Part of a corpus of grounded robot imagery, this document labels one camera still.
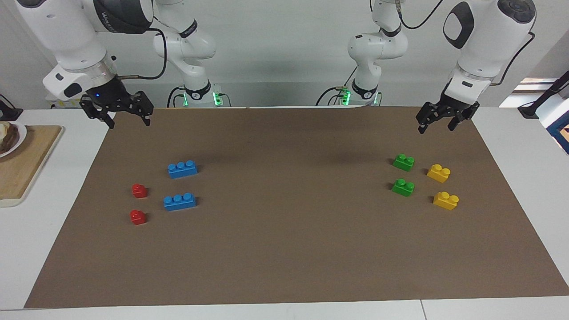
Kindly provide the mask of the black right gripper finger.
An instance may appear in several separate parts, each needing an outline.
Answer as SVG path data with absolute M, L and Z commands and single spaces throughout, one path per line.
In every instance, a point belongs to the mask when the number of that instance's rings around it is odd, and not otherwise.
M 130 96 L 129 112 L 140 117 L 145 126 L 150 126 L 154 105 L 144 91 L 137 91 Z
M 106 124 L 109 129 L 114 129 L 115 122 L 110 115 L 108 115 L 108 110 L 105 107 L 98 109 L 97 105 L 93 103 L 91 99 L 80 99 L 80 107 L 89 119 L 99 120 Z

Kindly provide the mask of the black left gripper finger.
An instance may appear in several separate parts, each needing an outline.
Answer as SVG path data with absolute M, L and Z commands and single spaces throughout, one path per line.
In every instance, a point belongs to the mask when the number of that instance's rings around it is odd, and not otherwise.
M 470 120 L 479 107 L 480 104 L 473 104 L 467 108 L 464 108 L 461 111 L 457 111 L 453 119 L 451 119 L 451 121 L 448 124 L 449 130 L 454 131 L 457 128 L 457 126 L 461 124 L 461 122 Z
M 424 134 L 429 125 L 439 121 L 443 117 L 443 106 L 433 103 L 425 103 L 416 115 L 418 131 Z

